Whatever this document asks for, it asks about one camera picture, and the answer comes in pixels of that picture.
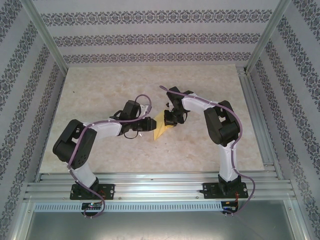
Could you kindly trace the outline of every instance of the enclosure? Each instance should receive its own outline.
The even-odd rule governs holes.
[[[320,0],[0,6],[0,239],[320,239]],[[231,216],[221,211],[235,199],[205,197],[220,149],[189,112],[156,140],[94,142],[88,164],[114,188],[104,213],[84,219],[91,201],[70,199],[55,142],[72,119],[105,120],[140,94],[155,118],[169,102],[161,85],[230,102],[252,198]]]

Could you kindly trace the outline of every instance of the yellow object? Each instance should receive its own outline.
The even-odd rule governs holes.
[[[156,140],[160,137],[167,129],[172,128],[172,125],[165,125],[165,111],[160,112],[154,120],[156,121],[156,129],[153,131],[153,139]]]

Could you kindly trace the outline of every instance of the patterned wallpaper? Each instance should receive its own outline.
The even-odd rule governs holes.
[[[0,240],[35,180],[64,77],[18,0],[0,1]]]
[[[311,239],[320,239],[319,6],[316,0],[293,0],[250,73]]]
[[[244,66],[279,0],[35,0],[69,66]]]

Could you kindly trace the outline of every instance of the marble-pattern surface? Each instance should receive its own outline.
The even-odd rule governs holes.
[[[147,94],[151,117],[166,108],[168,97],[159,88],[177,86],[216,102],[228,100],[243,124],[237,145],[240,170],[263,170],[255,133],[234,65],[71,67],[54,118],[41,173],[65,173],[66,164],[52,153],[55,141],[72,119],[94,122],[123,109],[127,100]],[[141,104],[148,101],[140,98]],[[219,171],[219,150],[207,132],[203,115],[190,112],[185,124],[168,129],[154,141],[153,132],[126,139],[95,141],[89,157],[93,172],[208,172]]]

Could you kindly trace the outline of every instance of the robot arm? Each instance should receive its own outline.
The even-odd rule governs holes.
[[[145,115],[147,109],[148,105],[140,105],[136,101],[129,100],[123,110],[119,110],[107,120],[134,120],[138,116]],[[62,162],[69,163],[76,147],[76,141],[88,124],[89,123],[82,123],[74,119],[66,126],[53,146],[53,153],[57,155]],[[81,139],[81,143],[71,164],[71,174],[87,188],[97,192],[99,180],[92,173],[87,162],[94,141],[106,137],[121,136],[130,129],[139,132],[152,131],[156,128],[156,124],[154,119],[144,117],[134,122],[106,122],[92,125],[85,131]],[[93,195],[85,189],[83,189],[83,194],[86,194],[88,198],[93,197]]]
[[[172,87],[170,90],[180,93],[177,87]],[[171,101],[169,105],[173,108],[164,111],[164,123],[172,126],[183,124],[183,115],[188,112],[204,115],[209,136],[219,146],[219,188],[225,196],[232,195],[233,191],[241,184],[241,177],[234,171],[231,160],[231,146],[239,136],[240,126],[235,117],[225,109],[194,98],[197,95],[191,91],[184,92],[184,94],[191,97],[167,92],[167,96]],[[212,103],[222,105],[233,111],[228,101]],[[233,148],[233,156],[234,165],[237,167],[235,148]]]

